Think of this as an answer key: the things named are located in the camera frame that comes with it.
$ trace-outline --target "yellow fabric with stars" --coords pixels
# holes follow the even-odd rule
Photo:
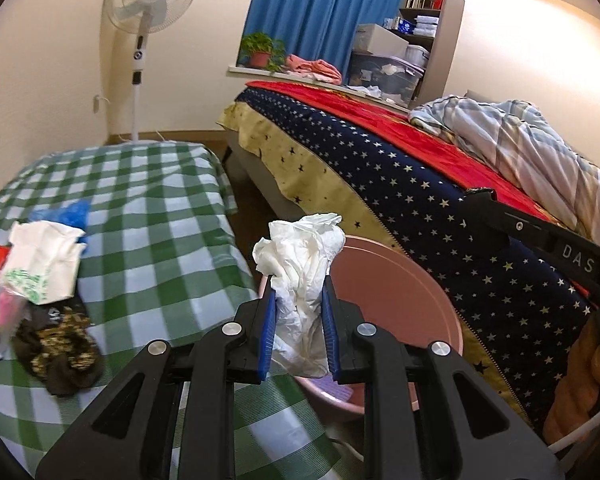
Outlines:
[[[282,195],[296,202],[305,213],[335,212],[342,216],[340,227],[346,234],[369,238],[404,253],[357,192],[318,156],[247,103],[230,105],[218,123],[238,132],[240,146],[260,158],[275,178]],[[524,409],[481,341],[462,319],[461,327],[464,358],[479,368],[491,387],[528,423]]]

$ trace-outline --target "red blanket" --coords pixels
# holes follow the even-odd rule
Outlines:
[[[427,135],[407,123],[404,116],[362,103],[336,91],[296,83],[251,81],[247,86],[284,94],[373,132],[414,158],[434,168],[463,189],[491,187],[498,201],[520,211],[550,220],[525,193],[493,170],[442,140]]]

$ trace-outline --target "flower pot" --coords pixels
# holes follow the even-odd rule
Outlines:
[[[254,52],[249,58],[249,66],[252,68],[264,68],[269,63],[271,54],[269,52]]]

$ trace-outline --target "star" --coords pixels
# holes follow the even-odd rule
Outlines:
[[[484,371],[489,367],[483,365],[482,361],[480,361],[479,363],[474,363],[474,368],[475,371],[478,372],[480,375],[484,375]]]

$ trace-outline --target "pink bucket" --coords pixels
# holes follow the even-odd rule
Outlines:
[[[398,341],[421,347],[446,341],[462,354],[460,322],[449,298],[409,257],[366,238],[347,236],[345,247],[331,265],[330,275],[338,298],[357,304],[366,321],[391,331]],[[264,276],[260,295],[266,283]],[[328,377],[296,380],[314,408],[330,412],[331,418],[336,415],[338,420],[352,419],[365,411],[364,384],[339,386]],[[334,394],[343,388],[353,390],[348,391],[347,400]],[[410,385],[410,389],[412,399],[416,399],[415,388]],[[417,400],[411,405],[418,409]]]

